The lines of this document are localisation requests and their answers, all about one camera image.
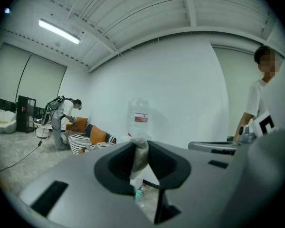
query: ceiling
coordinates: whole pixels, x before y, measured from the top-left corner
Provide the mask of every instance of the ceiling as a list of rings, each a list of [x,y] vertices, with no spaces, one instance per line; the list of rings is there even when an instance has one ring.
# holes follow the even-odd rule
[[[0,30],[90,68],[169,34],[239,35],[285,56],[285,32],[264,0],[14,0]],[[45,19],[79,37],[78,45],[41,28]]]

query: black cabinet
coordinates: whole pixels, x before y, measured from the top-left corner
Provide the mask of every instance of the black cabinet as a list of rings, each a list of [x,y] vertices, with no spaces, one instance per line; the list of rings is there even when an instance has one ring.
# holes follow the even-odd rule
[[[35,99],[18,96],[16,128],[18,132],[30,133],[34,131],[35,107]]]

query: white t-shirt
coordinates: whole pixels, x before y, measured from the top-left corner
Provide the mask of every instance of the white t-shirt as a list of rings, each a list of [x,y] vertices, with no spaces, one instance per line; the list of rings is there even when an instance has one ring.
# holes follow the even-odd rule
[[[54,110],[53,117],[59,119],[63,115],[71,116],[73,108],[74,108],[73,102],[69,100],[64,100],[59,105],[59,107],[56,110]]]
[[[245,112],[253,115],[253,119],[256,119],[267,110],[263,100],[261,99],[261,92],[266,84],[266,82],[260,79],[254,82],[249,89]]]

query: bottle label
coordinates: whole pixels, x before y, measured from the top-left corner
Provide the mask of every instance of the bottle label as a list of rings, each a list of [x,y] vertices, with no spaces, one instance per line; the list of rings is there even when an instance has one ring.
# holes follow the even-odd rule
[[[135,113],[134,117],[135,117],[134,121],[137,123],[147,123],[148,122],[148,114]]]

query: hair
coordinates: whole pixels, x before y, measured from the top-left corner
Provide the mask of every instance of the hair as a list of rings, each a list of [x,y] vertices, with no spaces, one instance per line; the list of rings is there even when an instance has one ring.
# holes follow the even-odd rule
[[[272,48],[270,48],[269,46],[261,46],[259,47],[256,52],[255,52],[255,62],[257,64],[260,64],[260,59],[263,55],[265,55],[266,53],[273,51]]]
[[[69,100],[69,101],[73,102],[74,104],[80,104],[81,105],[81,100],[79,100],[79,99],[73,100],[72,98],[65,98],[65,100]]]

